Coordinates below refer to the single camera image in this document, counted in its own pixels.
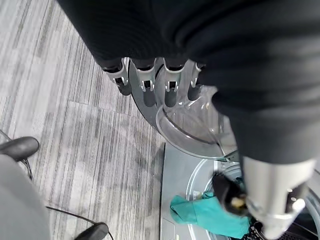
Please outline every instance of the green towel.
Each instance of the green towel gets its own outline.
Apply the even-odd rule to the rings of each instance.
[[[249,232],[249,218],[224,211],[212,192],[205,192],[202,199],[195,201],[175,196],[170,208],[172,218],[179,224],[196,224],[213,234],[236,239]]]

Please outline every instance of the washing machine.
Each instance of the washing machine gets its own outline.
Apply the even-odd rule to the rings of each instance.
[[[162,178],[161,240],[226,240],[197,225],[178,224],[170,214],[175,195],[188,201],[212,190],[213,175],[241,177],[237,145],[227,117],[211,103],[214,87],[196,85],[201,66],[188,60],[171,71],[165,60],[156,59],[153,79],[154,104],[146,104],[143,77],[126,59],[132,97],[144,118],[166,139]],[[306,208],[295,220],[313,236],[320,231],[320,162],[309,181]]]

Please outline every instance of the striped carpet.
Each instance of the striped carpet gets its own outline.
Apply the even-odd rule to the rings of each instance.
[[[54,0],[0,0],[0,129],[40,141],[30,164],[45,204],[104,221],[117,240],[159,238],[164,140]],[[54,240],[89,226],[49,215]]]

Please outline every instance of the washer door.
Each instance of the washer door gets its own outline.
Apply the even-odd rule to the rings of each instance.
[[[219,114],[211,98],[217,91],[212,86],[199,87],[199,97],[189,100],[188,91],[195,63],[188,60],[180,72],[176,102],[173,107],[165,104],[168,70],[164,61],[155,62],[154,94],[156,104],[147,107],[143,102],[140,80],[133,63],[129,63],[129,80],[132,96],[145,119],[174,147],[198,158],[224,161],[225,155],[237,149],[229,119]]]

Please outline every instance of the black cable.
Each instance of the black cable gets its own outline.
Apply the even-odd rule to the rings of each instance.
[[[57,212],[60,212],[60,213],[63,213],[63,214],[68,214],[68,215],[70,215],[70,216],[74,216],[74,217],[76,217],[76,218],[85,220],[85,221],[87,221],[87,222],[89,222],[89,223],[91,223],[91,224],[96,224],[96,222],[94,222],[94,221],[92,221],[92,220],[90,220],[90,219],[88,219],[88,218],[85,218],[85,217],[83,217],[83,216],[79,216],[79,215],[77,215],[77,214],[74,214],[74,213],[71,213],[71,212],[67,212],[67,211],[63,211],[63,210],[60,210],[60,209],[57,209],[57,208],[54,208],[54,207],[51,207],[51,206],[45,206],[45,207],[46,207],[47,209],[50,209],[50,210],[53,210],[53,211],[57,211]]]
[[[114,240],[114,237],[112,236],[112,234],[109,232],[109,236],[112,240]]]

